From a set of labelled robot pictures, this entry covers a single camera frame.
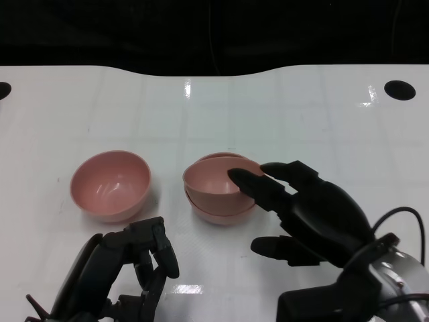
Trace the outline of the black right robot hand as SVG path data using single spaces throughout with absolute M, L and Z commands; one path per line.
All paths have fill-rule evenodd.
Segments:
M 273 211 L 287 233 L 258 237 L 256 254 L 285 260 L 290 266 L 314 266 L 322 261 L 342 268 L 361 248 L 375 241 L 358 204 L 339 186 L 322 180 L 300 161 L 260 166 L 262 175 L 244 168 L 228 170 L 239 190 L 265 211 Z

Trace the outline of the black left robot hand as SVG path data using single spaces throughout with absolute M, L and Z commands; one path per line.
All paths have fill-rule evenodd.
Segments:
M 122 267 L 131 264 L 141 287 L 139 296 L 108 298 Z M 153 321 L 167 278 L 180 275 L 164 219 L 154 217 L 125 229 L 92 236 L 76 257 L 46 320 L 90 319 Z

